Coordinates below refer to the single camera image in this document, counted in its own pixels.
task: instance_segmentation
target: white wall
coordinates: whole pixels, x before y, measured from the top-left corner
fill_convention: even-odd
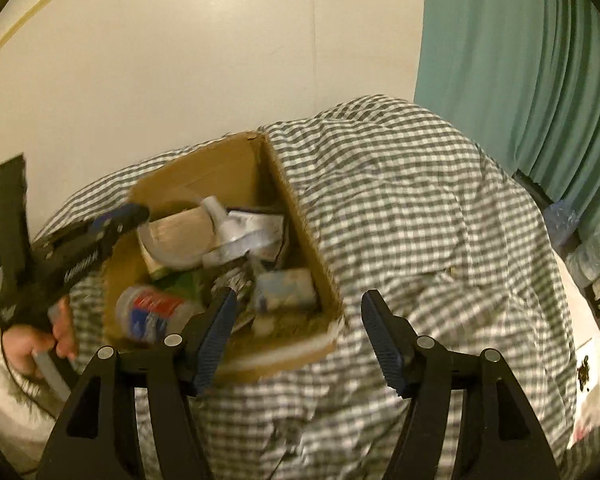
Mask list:
[[[11,0],[0,38],[39,0]],[[0,49],[0,162],[32,232],[160,151],[382,92],[413,98],[424,0],[52,0]]]

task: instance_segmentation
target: red label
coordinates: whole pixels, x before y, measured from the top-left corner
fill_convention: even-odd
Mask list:
[[[142,290],[134,300],[133,308],[153,312],[163,319],[169,319],[184,300],[165,294],[160,290]]]

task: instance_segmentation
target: cardboard box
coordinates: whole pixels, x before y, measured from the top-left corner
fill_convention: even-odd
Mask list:
[[[264,338],[254,338],[249,330],[233,334],[216,379],[254,381],[316,362],[333,351],[344,326],[342,300],[264,134],[237,134],[185,155],[139,180],[129,200],[147,205],[154,220],[196,206],[192,196],[209,195],[226,208],[282,206],[291,227],[285,267],[308,267],[320,302],[320,310],[307,323],[285,333]],[[105,277],[105,338],[116,348],[129,348],[133,343],[116,322],[116,301],[128,286],[150,282],[135,233],[117,243]]]

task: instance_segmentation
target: gingham bedsheet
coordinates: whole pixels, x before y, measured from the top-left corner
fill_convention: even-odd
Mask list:
[[[380,290],[417,333],[448,349],[506,357],[565,478],[600,431],[565,453],[573,429],[571,320],[542,216],[481,149],[432,112],[386,96],[261,128],[344,298],[348,329],[323,361],[191,403],[217,479],[379,479],[407,401],[388,388],[360,318]],[[120,205],[143,175],[195,150],[174,150],[83,189],[43,230]],[[102,279],[71,294],[78,366],[102,343]],[[159,478],[148,402],[136,391],[142,458]],[[453,467],[461,395],[452,395],[439,478]]]

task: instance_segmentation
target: plastic bottle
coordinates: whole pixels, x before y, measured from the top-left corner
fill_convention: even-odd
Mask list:
[[[202,305],[167,294],[149,285],[133,285],[116,303],[116,319],[129,339],[154,344],[180,333]]]
[[[567,256],[565,263],[580,288],[590,285],[600,275],[600,224],[586,242]]]
[[[571,204],[560,200],[542,212],[549,240],[554,249],[559,248],[578,227],[580,218]]]

